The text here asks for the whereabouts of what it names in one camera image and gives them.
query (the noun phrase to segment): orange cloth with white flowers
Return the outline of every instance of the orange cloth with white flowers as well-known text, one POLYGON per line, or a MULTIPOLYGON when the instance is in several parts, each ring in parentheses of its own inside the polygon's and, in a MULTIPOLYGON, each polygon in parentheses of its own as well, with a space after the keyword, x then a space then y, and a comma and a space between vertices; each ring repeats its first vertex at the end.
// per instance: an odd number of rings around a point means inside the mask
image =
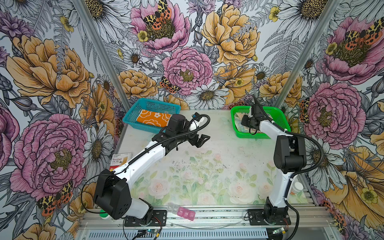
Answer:
POLYGON ((172 114, 156 113, 142 109, 136 121, 156 127, 166 127, 172 114))

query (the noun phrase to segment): green bottle cap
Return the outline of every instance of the green bottle cap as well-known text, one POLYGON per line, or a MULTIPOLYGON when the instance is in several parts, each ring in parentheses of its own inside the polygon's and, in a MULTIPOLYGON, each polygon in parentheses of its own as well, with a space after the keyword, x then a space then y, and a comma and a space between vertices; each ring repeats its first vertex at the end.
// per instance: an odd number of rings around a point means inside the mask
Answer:
POLYGON ((108 217, 108 213, 106 213, 104 210, 101 210, 100 213, 99 213, 100 217, 101 218, 106 218, 108 217))

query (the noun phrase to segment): plastic basket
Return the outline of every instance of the plastic basket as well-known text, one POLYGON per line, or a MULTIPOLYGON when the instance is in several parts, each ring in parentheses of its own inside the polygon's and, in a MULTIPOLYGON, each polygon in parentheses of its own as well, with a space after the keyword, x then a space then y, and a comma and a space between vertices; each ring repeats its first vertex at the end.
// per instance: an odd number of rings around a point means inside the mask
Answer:
MULTIPOLYGON (((249 113, 250 106, 236 106, 231 109, 232 116, 232 125, 235 130, 236 136, 240 138, 269 138, 265 133, 256 133, 252 135, 248 132, 239 132, 235 125, 235 113, 249 113)), ((273 120, 282 128, 286 128, 288 131, 291 131, 291 128, 288 124, 287 119, 285 118, 284 113, 275 107, 263 107, 264 111, 271 115, 273 120)))
POLYGON ((135 104, 133 104, 133 106, 129 109, 123 118, 123 122, 131 125, 133 128, 152 133, 159 133, 161 129, 160 127, 155 127, 136 121, 141 112, 141 109, 158 113, 178 114, 180 113, 181 107, 172 103, 140 98, 135 102, 135 104))

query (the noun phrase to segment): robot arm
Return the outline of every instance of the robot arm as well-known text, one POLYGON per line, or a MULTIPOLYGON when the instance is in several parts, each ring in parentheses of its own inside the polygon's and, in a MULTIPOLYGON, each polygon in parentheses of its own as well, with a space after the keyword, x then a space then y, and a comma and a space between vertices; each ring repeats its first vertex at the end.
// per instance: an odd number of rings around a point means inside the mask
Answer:
POLYGON ((306 165, 305 139, 286 133, 263 110, 263 107, 255 97, 255 104, 251 106, 249 115, 243 116, 242 125, 260 130, 276 141, 273 161, 277 167, 274 188, 266 200, 263 218, 269 224, 276 219, 285 218, 288 215, 287 188, 291 188, 290 181, 293 172, 301 170, 306 165))
POLYGON ((189 141, 191 145, 201 147, 209 136, 196 134, 196 129, 209 123, 207 115, 193 115, 189 122, 183 115, 174 114, 168 126, 156 134, 152 141, 130 162, 115 168, 113 172, 105 169, 101 172, 96 185, 94 203, 99 205, 112 218, 132 216, 141 219, 143 225, 149 223, 153 207, 142 199, 133 199, 130 189, 137 179, 155 162, 162 159, 177 145, 189 141))

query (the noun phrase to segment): floral tabletop mat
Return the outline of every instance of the floral tabletop mat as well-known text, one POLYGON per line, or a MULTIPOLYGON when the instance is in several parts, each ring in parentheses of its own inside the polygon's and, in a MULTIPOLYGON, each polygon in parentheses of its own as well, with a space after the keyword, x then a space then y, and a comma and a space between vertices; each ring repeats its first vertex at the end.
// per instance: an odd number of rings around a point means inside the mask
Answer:
MULTIPOLYGON (((275 142, 236 137, 229 111, 208 110, 210 124, 199 134, 211 136, 201 148, 179 145, 151 166, 131 189, 133 198, 154 206, 264 204, 276 177, 275 142)), ((180 114, 190 118, 194 111, 180 114)), ((119 153, 136 155, 154 134, 128 126, 119 153)), ((303 192, 290 195, 290 203, 307 204, 303 192)))

